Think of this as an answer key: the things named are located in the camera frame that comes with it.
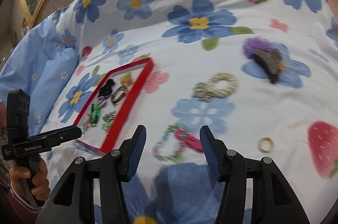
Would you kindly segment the left hand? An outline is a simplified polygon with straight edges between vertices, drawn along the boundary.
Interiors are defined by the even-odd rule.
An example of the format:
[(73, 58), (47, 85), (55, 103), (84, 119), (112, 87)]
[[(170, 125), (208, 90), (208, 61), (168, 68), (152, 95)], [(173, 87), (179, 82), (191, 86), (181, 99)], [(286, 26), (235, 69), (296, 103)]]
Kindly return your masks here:
[[(45, 201), (50, 194), (49, 181), (47, 179), (48, 170), (46, 163), (43, 159), (39, 162), (39, 172), (31, 179), (34, 187), (31, 190), (33, 196), (39, 201)], [(22, 166), (14, 166), (9, 170), (9, 176), (11, 181), (11, 188), (22, 198), (27, 199), (27, 194), (22, 185), (22, 180), (30, 179), (31, 172), (28, 168)]]

